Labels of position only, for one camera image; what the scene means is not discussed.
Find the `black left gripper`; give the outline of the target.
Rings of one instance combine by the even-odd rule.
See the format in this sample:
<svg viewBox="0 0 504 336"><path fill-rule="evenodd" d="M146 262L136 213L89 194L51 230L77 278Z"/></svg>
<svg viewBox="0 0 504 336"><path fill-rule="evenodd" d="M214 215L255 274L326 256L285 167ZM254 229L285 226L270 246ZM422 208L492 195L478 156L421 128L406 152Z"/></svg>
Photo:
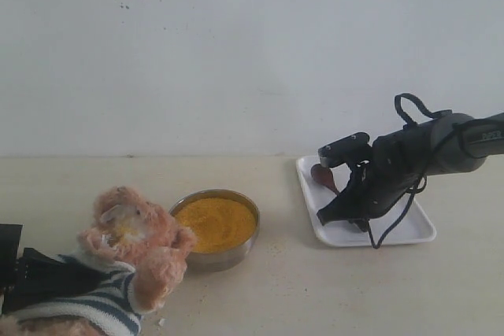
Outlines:
<svg viewBox="0 0 504 336"><path fill-rule="evenodd" d="M1 224L1 314L53 298L87 294L105 281L106 274L73 257L60 260L26 248L17 258L23 226Z"/></svg>

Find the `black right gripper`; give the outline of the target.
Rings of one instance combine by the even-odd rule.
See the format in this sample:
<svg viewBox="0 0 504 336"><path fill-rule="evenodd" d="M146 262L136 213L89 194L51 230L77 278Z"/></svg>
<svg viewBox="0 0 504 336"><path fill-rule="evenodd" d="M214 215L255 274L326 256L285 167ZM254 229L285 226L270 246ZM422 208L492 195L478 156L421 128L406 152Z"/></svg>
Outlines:
<svg viewBox="0 0 504 336"><path fill-rule="evenodd" d="M413 191L428 154L429 124L405 126L364 144L350 155L346 186L317 211L318 220L323 226L336 221L368 226Z"/></svg>

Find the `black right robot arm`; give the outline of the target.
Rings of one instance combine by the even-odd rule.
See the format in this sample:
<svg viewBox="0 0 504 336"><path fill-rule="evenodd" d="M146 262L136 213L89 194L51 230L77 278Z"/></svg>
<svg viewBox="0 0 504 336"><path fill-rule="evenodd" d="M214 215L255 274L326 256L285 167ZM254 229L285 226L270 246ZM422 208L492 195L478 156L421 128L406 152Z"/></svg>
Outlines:
<svg viewBox="0 0 504 336"><path fill-rule="evenodd" d="M323 167L345 164L350 178L317 218L323 225L378 219L424 177L473 172L502 152L502 114L475 119L451 113L375 140L354 133L318 150Z"/></svg>

